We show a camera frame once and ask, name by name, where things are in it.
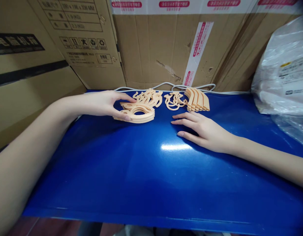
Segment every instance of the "cardboard box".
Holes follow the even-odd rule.
[[[70,67],[0,86],[0,148],[16,138],[52,102],[85,91]]]
[[[271,34],[301,7],[297,0],[111,0],[111,8],[127,86],[246,91]]]
[[[248,91],[272,33],[299,17],[301,9],[301,2],[297,0],[257,0],[213,80],[215,91]]]
[[[0,74],[61,60],[26,0],[0,0]]]
[[[92,89],[125,86],[111,14],[105,0],[28,2],[86,85],[92,85]]]
[[[111,0],[126,85],[211,83],[253,4]]]

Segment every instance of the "blue tabletop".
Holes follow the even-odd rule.
[[[200,112],[235,135],[303,157],[250,95],[208,94]],[[121,110],[119,102],[115,107]],[[83,115],[35,187],[26,216],[256,235],[303,235],[303,189],[237,157],[177,136],[163,102],[132,124]]]

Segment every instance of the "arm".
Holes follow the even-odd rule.
[[[186,112],[173,116],[175,125],[185,125],[199,136],[180,131],[178,135],[211,151],[231,154],[253,162],[265,169],[303,187],[303,158],[235,136],[213,120],[195,113]]]
[[[113,115],[130,119],[113,108],[116,100],[135,99],[104,91],[62,98],[51,104],[24,132],[0,153],[0,235],[21,215],[38,178],[68,126],[81,114]]]

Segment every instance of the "white cord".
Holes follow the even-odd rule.
[[[164,84],[168,84],[168,85],[171,85],[172,88],[171,88],[171,91],[168,91],[168,90],[156,90],[156,91],[162,91],[162,92],[172,92],[174,88],[177,88],[177,89],[186,89],[186,88],[189,88],[190,86],[186,86],[186,85],[174,85],[172,83],[169,83],[169,82],[163,82],[155,87],[153,87],[152,89],[156,89],[158,88],[159,86],[162,86]],[[212,88],[210,90],[205,90],[205,89],[201,89],[201,88],[204,88],[204,87],[208,87],[208,86],[212,86]],[[202,86],[198,86],[198,87],[194,87],[198,90],[201,90],[202,92],[205,92],[205,93],[215,93],[215,94],[225,94],[225,95],[236,95],[236,94],[250,94],[250,92],[214,92],[212,91],[214,88],[216,87],[215,84],[208,84],[208,85],[202,85]],[[117,89],[115,89],[114,91],[118,91],[118,92],[133,92],[133,91],[146,91],[146,89],[134,89],[134,88],[129,88],[129,87],[119,87]]]

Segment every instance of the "plastic bag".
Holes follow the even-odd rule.
[[[303,16],[272,34],[251,89],[260,113],[303,116]]]
[[[271,118],[282,131],[303,145],[303,116],[271,115]]]

